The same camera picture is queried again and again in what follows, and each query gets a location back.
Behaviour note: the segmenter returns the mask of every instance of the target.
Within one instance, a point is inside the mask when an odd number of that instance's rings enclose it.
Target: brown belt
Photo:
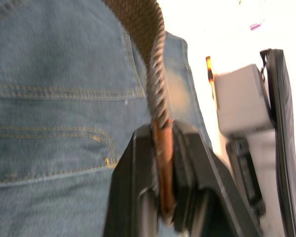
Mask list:
[[[147,100],[152,118],[156,159],[160,174],[161,214],[171,223],[173,195],[172,120],[163,64],[164,21],[156,0],[104,0],[136,44],[147,69]]]

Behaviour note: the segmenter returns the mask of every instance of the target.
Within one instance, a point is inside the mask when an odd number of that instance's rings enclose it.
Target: denim fabric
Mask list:
[[[171,111],[210,144],[186,49],[167,34]],[[0,0],[0,237],[101,236],[112,170],[150,121],[145,79],[100,0]]]

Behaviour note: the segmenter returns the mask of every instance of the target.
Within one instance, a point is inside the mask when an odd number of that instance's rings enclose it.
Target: blue denim jeans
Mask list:
[[[167,34],[172,115],[210,144],[186,50]],[[100,0],[0,0],[0,237],[101,236],[112,170],[150,121],[145,80]]]

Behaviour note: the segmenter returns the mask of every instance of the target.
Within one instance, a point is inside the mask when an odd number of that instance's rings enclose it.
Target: jeans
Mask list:
[[[164,57],[173,118],[210,145],[186,42],[167,33]],[[0,0],[0,237],[101,236],[112,170],[150,122],[145,80],[100,0]]]

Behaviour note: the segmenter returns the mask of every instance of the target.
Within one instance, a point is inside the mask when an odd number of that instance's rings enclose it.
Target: white background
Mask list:
[[[259,52],[284,50],[289,71],[295,120],[296,146],[296,0],[158,0],[166,30],[188,44],[199,105],[213,149],[226,160],[224,138],[217,126],[215,105],[208,84],[205,57],[212,57],[213,71],[228,72],[262,62]],[[249,26],[263,21],[251,32]]]

